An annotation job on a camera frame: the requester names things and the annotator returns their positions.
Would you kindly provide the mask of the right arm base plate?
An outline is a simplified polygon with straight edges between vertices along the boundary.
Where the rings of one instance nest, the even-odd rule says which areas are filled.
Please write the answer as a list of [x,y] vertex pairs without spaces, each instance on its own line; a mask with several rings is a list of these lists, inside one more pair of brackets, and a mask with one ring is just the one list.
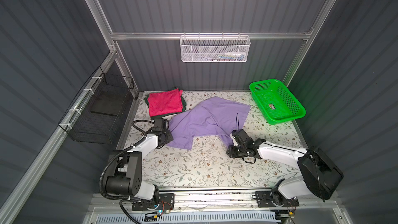
[[258,207],[298,207],[299,201],[297,198],[286,199],[278,192],[272,192],[271,190],[260,190],[256,191],[252,195]]

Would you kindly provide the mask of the purple t shirt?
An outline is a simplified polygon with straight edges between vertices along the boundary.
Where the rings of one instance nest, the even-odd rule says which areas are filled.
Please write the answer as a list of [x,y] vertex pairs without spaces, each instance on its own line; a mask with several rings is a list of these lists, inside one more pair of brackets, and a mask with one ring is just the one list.
[[195,137],[218,136],[228,147],[233,144],[230,134],[243,126],[249,112],[250,105],[211,97],[170,120],[173,141],[168,146],[191,150]]

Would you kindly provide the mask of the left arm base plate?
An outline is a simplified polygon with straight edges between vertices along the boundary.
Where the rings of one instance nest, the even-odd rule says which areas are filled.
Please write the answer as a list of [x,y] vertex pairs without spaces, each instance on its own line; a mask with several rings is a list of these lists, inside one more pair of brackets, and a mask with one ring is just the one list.
[[171,211],[174,209],[175,194],[155,194],[152,200],[134,202],[132,211]]

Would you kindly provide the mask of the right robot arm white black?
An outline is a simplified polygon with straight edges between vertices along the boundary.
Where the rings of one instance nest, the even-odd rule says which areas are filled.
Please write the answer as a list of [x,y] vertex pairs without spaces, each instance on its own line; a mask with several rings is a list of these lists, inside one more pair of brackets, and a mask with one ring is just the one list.
[[320,148],[294,149],[264,139],[253,140],[243,129],[231,133],[233,145],[227,150],[230,158],[273,160],[299,170],[297,177],[280,179],[261,200],[276,207],[286,206],[297,197],[313,195],[321,200],[332,197],[344,178],[343,172]]

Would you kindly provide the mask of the green plastic basket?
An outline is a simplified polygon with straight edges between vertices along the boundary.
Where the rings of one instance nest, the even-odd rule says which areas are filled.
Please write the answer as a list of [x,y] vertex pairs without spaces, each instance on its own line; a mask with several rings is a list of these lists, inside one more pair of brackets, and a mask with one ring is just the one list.
[[293,121],[306,115],[304,106],[277,79],[252,82],[249,89],[260,112],[271,125]]

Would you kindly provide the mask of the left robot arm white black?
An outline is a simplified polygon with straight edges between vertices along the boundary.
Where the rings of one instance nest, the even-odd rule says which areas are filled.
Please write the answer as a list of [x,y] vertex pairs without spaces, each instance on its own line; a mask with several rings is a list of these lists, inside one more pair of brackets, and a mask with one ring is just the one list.
[[173,141],[167,119],[135,120],[132,127],[143,136],[133,145],[115,150],[99,178],[99,192],[109,200],[159,204],[159,188],[143,180],[143,159]]

